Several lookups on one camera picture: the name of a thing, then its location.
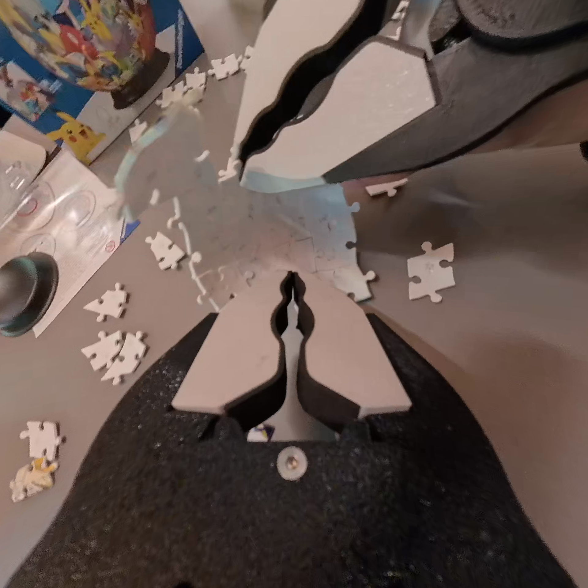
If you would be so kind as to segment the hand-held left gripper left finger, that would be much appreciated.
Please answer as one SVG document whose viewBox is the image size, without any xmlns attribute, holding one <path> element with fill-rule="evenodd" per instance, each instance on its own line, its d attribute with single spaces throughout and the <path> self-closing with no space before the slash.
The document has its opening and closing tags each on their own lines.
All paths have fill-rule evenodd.
<svg viewBox="0 0 588 588">
<path fill-rule="evenodd" d="M 172 400 L 176 410 L 269 418 L 286 396 L 290 275 L 269 275 L 216 316 Z"/>
</svg>

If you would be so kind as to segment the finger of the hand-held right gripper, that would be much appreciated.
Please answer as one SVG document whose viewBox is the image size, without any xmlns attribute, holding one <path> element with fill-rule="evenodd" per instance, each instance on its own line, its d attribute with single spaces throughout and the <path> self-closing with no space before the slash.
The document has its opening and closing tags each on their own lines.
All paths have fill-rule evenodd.
<svg viewBox="0 0 588 588">
<path fill-rule="evenodd" d="M 269 147 L 306 99 L 381 30 L 386 1 L 275 1 L 248 63 L 234 135 L 242 165 Z"/>
<path fill-rule="evenodd" d="M 248 158 L 240 185 L 326 185 L 327 173 L 435 104 L 422 51 L 382 37 L 367 41 L 334 74 L 325 97 L 310 114 L 285 125 L 267 148 Z"/>
</svg>

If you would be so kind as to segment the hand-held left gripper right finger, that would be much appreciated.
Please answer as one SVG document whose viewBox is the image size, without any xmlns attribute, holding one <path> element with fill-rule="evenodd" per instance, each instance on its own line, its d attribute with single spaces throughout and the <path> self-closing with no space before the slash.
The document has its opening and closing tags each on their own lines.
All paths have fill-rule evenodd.
<svg viewBox="0 0 588 588">
<path fill-rule="evenodd" d="M 293 274 L 303 335 L 297 393 L 315 419 L 406 412 L 412 402 L 372 327 L 348 295 L 310 274 Z"/>
</svg>

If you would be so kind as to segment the assembled curved puzzle ball section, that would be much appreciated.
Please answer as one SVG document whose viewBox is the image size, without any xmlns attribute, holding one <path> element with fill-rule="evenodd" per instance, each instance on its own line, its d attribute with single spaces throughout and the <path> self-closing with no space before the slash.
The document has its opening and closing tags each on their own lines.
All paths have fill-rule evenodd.
<svg viewBox="0 0 588 588">
<path fill-rule="evenodd" d="M 260 194 L 218 173 L 205 125 L 195 107 L 170 107 L 131 145 L 114 177 L 122 212 L 137 219 L 149 207 L 172 201 L 167 221 L 198 304 L 219 311 L 231 298 L 272 272 L 306 272 L 356 302 L 372 297 L 376 274 L 357 261 L 353 214 L 339 185 Z"/>
</svg>

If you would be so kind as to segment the black round ball stand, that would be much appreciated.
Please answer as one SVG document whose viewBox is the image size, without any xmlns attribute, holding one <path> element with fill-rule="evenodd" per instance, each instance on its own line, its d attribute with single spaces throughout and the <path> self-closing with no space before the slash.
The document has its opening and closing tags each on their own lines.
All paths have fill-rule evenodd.
<svg viewBox="0 0 588 588">
<path fill-rule="evenodd" d="M 47 313 L 59 282 L 52 255 L 43 252 L 17 256 L 1 266 L 1 335 L 29 332 Z"/>
</svg>

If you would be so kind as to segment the blue puzzle box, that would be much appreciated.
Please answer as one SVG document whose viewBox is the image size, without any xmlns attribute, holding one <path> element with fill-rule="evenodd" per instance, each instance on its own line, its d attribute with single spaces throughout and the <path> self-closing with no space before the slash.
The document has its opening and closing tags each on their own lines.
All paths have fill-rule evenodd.
<svg viewBox="0 0 588 588">
<path fill-rule="evenodd" d="M 1 1 L 1 109 L 91 165 L 203 52 L 180 1 Z"/>
</svg>

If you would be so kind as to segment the yellow printed puzzle piece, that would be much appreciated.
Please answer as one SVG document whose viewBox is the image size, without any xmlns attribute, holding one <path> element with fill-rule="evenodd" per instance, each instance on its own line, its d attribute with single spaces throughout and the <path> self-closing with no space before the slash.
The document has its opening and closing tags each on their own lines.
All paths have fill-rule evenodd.
<svg viewBox="0 0 588 588">
<path fill-rule="evenodd" d="M 34 459 L 30 464 L 21 467 L 9 483 L 12 502 L 21 502 L 52 488 L 58 467 L 57 460 L 49 462 L 45 458 Z"/>
</svg>

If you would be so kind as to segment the white printed instruction leaflet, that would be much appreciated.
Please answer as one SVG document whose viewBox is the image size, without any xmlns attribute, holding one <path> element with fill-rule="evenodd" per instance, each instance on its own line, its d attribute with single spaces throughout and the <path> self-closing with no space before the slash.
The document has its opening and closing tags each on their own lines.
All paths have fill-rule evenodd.
<svg viewBox="0 0 588 588">
<path fill-rule="evenodd" d="M 1 161 L 1 262 L 39 252 L 53 257 L 58 285 L 32 328 L 39 337 L 125 237 L 119 197 L 71 153 L 36 177 L 21 161 Z"/>
</svg>

